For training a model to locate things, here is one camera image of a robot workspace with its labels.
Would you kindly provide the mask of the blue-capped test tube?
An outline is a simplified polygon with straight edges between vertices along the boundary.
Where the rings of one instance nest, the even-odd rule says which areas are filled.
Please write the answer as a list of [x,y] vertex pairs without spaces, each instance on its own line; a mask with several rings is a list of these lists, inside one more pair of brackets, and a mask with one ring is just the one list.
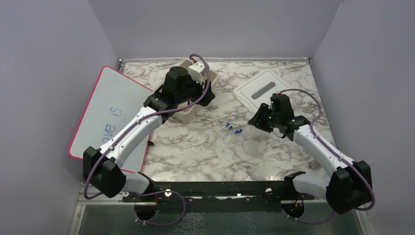
[[239,135],[240,135],[242,132],[243,132],[243,130],[242,130],[242,129],[236,130],[236,131],[232,134],[231,138],[229,139],[228,144],[232,144],[232,143],[234,143],[234,142],[237,140],[237,138],[239,137]]
[[219,133],[218,137],[221,137],[222,134],[227,131],[227,130],[232,130],[233,126],[228,122],[226,123],[225,127],[221,130],[221,132]]

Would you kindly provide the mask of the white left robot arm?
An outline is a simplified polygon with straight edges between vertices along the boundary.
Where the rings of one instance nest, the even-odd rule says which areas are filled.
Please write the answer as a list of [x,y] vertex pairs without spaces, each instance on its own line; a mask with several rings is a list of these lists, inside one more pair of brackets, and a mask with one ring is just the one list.
[[164,83],[147,99],[136,116],[98,149],[88,147],[83,153],[85,186],[94,186],[99,194],[112,198],[122,191],[135,192],[142,201],[153,197],[151,179],[142,173],[127,176],[121,170],[128,157],[144,139],[174,113],[200,104],[207,106],[215,95],[211,90],[207,65],[195,63],[188,68],[171,67]]

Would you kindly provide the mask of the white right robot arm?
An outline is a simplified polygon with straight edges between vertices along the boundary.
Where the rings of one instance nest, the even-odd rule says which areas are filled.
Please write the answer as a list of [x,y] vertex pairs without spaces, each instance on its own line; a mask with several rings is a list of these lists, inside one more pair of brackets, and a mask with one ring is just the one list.
[[275,129],[305,149],[325,170],[327,179],[296,172],[284,178],[283,195],[295,199],[309,194],[325,200],[334,212],[343,214],[353,209],[371,209],[375,203],[371,169],[365,161],[356,162],[341,153],[314,129],[311,121],[296,116],[289,96],[273,94],[268,105],[262,103],[248,121],[259,130],[271,133]]

